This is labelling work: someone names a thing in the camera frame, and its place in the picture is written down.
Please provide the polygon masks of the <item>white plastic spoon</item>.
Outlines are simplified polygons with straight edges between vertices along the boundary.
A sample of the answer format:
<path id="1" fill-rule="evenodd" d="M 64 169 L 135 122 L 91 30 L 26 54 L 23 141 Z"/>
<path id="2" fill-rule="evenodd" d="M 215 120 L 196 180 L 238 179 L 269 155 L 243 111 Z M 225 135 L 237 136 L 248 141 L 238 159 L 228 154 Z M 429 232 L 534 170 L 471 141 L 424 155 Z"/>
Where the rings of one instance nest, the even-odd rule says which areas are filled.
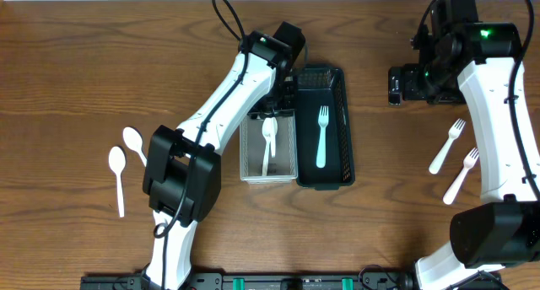
<path id="1" fill-rule="evenodd" d="M 119 217 L 125 216 L 125 204 L 122 188 L 122 171 L 126 167 L 126 156 L 119 146 L 113 147 L 108 157 L 109 167 L 116 176 L 116 194 Z"/>
<path id="2" fill-rule="evenodd" d="M 271 134 L 270 134 L 270 154 L 272 158 L 276 156 L 276 136 L 278 133 L 278 122 L 276 117 L 271 118 Z"/>
<path id="3" fill-rule="evenodd" d="M 122 131 L 123 141 L 126 146 L 135 152 L 141 159 L 143 166 L 147 166 L 147 157 L 143 153 L 143 137 L 137 129 L 133 127 L 125 127 Z"/>
<path id="4" fill-rule="evenodd" d="M 262 175 L 267 175 L 267 165 L 268 165 L 268 156 L 269 148 L 271 142 L 271 134 L 273 132 L 273 124 L 270 118 L 266 118 L 262 124 L 262 135 L 265 139 L 265 149 L 262 160 Z"/>

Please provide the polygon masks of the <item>mint green plastic fork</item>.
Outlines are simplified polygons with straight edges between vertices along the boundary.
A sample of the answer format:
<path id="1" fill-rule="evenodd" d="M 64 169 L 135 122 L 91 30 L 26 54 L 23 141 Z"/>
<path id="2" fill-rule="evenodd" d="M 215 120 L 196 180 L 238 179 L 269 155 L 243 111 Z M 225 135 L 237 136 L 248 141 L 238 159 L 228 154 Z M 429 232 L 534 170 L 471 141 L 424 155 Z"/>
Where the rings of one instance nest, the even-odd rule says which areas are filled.
<path id="1" fill-rule="evenodd" d="M 321 106 L 317 122 L 320 127 L 320 135 L 316 153 L 316 167 L 322 169 L 326 166 L 326 128 L 329 122 L 329 108 L 327 105 Z"/>

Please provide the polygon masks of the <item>cream plastic fork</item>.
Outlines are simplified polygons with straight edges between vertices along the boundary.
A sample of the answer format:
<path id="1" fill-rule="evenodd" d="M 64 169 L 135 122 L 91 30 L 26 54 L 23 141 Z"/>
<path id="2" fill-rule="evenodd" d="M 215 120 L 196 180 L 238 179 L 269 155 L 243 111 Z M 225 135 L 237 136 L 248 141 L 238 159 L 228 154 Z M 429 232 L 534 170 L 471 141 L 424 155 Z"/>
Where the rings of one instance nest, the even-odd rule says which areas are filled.
<path id="1" fill-rule="evenodd" d="M 459 138 L 459 136 L 462 133 L 462 130 L 465 126 L 466 122 L 463 119 L 458 119 L 450 128 L 448 131 L 448 138 L 440 151 L 437 153 L 437 155 L 434 157 L 433 161 L 431 162 L 429 166 L 429 172 L 432 175 L 436 175 L 444 163 L 446 156 L 451 148 L 452 143 Z"/>

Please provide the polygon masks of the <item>pink plastic fork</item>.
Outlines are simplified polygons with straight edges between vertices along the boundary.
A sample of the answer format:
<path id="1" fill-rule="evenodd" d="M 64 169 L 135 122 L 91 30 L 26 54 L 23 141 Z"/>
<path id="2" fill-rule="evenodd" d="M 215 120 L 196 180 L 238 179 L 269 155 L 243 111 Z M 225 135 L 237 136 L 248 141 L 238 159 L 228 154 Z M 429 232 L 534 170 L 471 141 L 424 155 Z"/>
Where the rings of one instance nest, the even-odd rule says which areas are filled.
<path id="1" fill-rule="evenodd" d="M 444 194 L 442 201 L 446 205 L 450 205 L 456 199 L 457 193 L 460 190 L 463 181 L 465 180 L 467 173 L 472 169 L 477 163 L 479 158 L 479 151 L 477 148 L 473 148 L 467 156 L 463 159 L 463 167 L 457 177 L 454 179 L 452 184 L 449 186 L 448 190 Z"/>

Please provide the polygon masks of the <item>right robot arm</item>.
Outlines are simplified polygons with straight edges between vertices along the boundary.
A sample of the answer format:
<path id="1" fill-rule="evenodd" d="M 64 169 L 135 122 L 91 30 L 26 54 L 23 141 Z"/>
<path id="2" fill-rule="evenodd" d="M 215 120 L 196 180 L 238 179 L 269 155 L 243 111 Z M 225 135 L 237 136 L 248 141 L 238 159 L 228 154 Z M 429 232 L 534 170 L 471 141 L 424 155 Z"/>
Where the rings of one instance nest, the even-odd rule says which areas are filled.
<path id="1" fill-rule="evenodd" d="M 502 288 L 496 271 L 539 259 L 539 152 L 524 95 L 530 41 L 478 17 L 475 0 L 432 0 L 411 41 L 418 61 L 392 67 L 388 101 L 464 104 L 480 161 L 481 203 L 453 217 L 450 239 L 415 262 L 402 289 Z"/>

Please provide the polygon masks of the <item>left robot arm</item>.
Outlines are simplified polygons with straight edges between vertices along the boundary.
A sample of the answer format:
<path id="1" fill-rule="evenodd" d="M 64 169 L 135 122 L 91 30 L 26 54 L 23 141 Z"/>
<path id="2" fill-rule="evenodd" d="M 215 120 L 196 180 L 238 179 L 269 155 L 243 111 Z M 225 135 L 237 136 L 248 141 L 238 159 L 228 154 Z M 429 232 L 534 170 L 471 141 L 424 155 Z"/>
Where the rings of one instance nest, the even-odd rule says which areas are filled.
<path id="1" fill-rule="evenodd" d="M 146 289 L 179 289 L 191 273 L 197 228 L 221 189 L 221 156 L 243 119 L 289 116 L 294 91 L 286 78 L 302 48 L 301 29 L 283 22 L 273 35 L 244 37 L 233 67 L 206 103 L 176 129 L 151 137 L 143 192 L 155 221 Z"/>

